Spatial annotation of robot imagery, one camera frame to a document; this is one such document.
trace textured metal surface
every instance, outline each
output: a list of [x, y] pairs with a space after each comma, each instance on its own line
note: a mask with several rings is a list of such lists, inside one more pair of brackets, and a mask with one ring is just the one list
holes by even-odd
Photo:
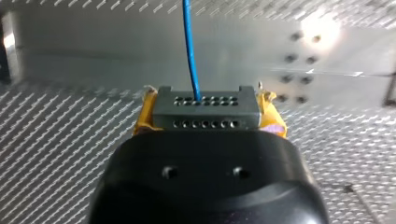
[[3, 91], [1, 223], [79, 223], [106, 160], [132, 133], [139, 97], [43, 86]]
[[[51, 85], [2, 89], [1, 223], [84, 223], [106, 160], [131, 134], [139, 98], [139, 92]], [[386, 220], [396, 191], [396, 114], [278, 108], [290, 127], [290, 140], [320, 184], [332, 223]]]
[[[13, 7], [11, 4], [37, 4], [125, 13], [164, 11], [168, 14], [181, 7], [179, 0], [3, 0], [3, 4], [6, 8]], [[321, 14], [332, 15], [344, 25], [388, 29], [396, 25], [395, 5], [393, 0], [195, 0], [191, 1], [191, 10], [197, 16], [301, 21], [320, 9]]]
[[[191, 87], [186, 76], [188, 66], [179, 7], [168, 14], [164, 1], [163, 8], [152, 13], [155, 1], [148, 2], [141, 11], [139, 8], [145, 2], [135, 2], [128, 13], [123, 13], [120, 5], [105, 10], [109, 2], [99, 10], [93, 5], [82, 10], [77, 7], [82, 2], [70, 8], [65, 2], [57, 7], [50, 1], [43, 5], [35, 1], [27, 5], [16, 2], [21, 7], [6, 15], [11, 18], [9, 27], [16, 38], [19, 65], [16, 67], [20, 69], [17, 77], [125, 90], [137, 90], [147, 84], [174, 86], [176, 90]], [[314, 25], [285, 20], [193, 17], [202, 89], [231, 91], [239, 85], [255, 86], [261, 80], [264, 88], [288, 95], [288, 102], [292, 103], [303, 96], [313, 104], [380, 107], [389, 74], [394, 72], [395, 31], [341, 28], [337, 21], [323, 21], [327, 17], [318, 12], [313, 15]], [[318, 43], [307, 34], [294, 40], [299, 31], [324, 34]], [[290, 55], [297, 57], [289, 60]], [[280, 81], [288, 75], [294, 76], [292, 82]], [[300, 79], [307, 76], [313, 81], [302, 83]]]
[[154, 126], [165, 129], [255, 129], [261, 111], [253, 87], [239, 91], [202, 91], [202, 101], [193, 101], [190, 91], [161, 87], [152, 111]]

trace blue wire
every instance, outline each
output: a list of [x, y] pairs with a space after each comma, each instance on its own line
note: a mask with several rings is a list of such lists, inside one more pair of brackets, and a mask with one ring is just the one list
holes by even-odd
[[198, 83], [197, 69], [194, 59], [194, 41], [192, 40], [190, 0], [183, 0], [184, 35], [186, 36], [187, 58], [195, 101], [201, 101], [201, 90]]

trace black device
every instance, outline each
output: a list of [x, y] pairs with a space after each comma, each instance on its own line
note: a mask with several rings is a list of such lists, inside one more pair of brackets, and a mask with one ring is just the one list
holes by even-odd
[[260, 131], [138, 134], [110, 159], [90, 224], [327, 224], [298, 149]]

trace screw hole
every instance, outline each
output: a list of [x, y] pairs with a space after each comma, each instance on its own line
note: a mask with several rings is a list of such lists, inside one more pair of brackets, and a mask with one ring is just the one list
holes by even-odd
[[297, 32], [295, 34], [293, 34], [290, 39], [293, 41], [297, 41], [299, 39], [301, 39], [304, 36], [303, 32]]
[[288, 96], [287, 95], [285, 95], [285, 94], [281, 94], [281, 95], [278, 95], [277, 97], [276, 97], [276, 99], [278, 100], [278, 101], [280, 101], [280, 102], [286, 102], [287, 100], [288, 100]]
[[239, 179], [247, 179], [250, 177], [250, 172], [238, 166], [233, 168], [233, 176], [238, 177]]
[[283, 82], [283, 83], [289, 83], [289, 82], [291, 82], [293, 80], [293, 76], [292, 75], [286, 75], [286, 76], [283, 76], [282, 78], [281, 78], [281, 81]]
[[228, 128], [228, 121], [224, 120], [221, 122], [221, 128]]
[[187, 120], [183, 121], [183, 128], [188, 128], [190, 127], [190, 123]]
[[301, 82], [302, 82], [303, 84], [307, 85], [307, 84], [309, 84], [312, 80], [313, 80], [312, 77], [303, 77], [303, 78], [301, 79]]
[[192, 128], [199, 128], [199, 126], [200, 126], [200, 122], [199, 121], [195, 120], [195, 121], [192, 122]]
[[234, 121], [232, 121], [232, 122], [230, 123], [230, 127], [232, 127], [232, 128], [237, 128], [238, 126], [239, 126], [239, 122], [236, 121], [236, 120], [234, 120]]
[[175, 166], [165, 166], [163, 167], [163, 178], [173, 179], [178, 176], [177, 167]]
[[318, 58], [315, 56], [309, 57], [306, 59], [306, 63], [313, 64], [318, 61]]
[[175, 120], [174, 121], [174, 128], [179, 128], [180, 127], [180, 121]]
[[296, 61], [298, 59], [298, 54], [290, 54], [288, 56], [286, 56], [285, 61], [287, 63], [292, 63], [294, 61]]
[[209, 121], [205, 120], [204, 122], [202, 122], [202, 127], [203, 128], [209, 127]]
[[308, 99], [304, 96], [299, 96], [296, 98], [296, 100], [297, 100], [297, 103], [299, 103], [299, 104], [304, 104], [308, 101]]
[[213, 121], [212, 128], [218, 128], [218, 127], [219, 127], [219, 123], [217, 121]]

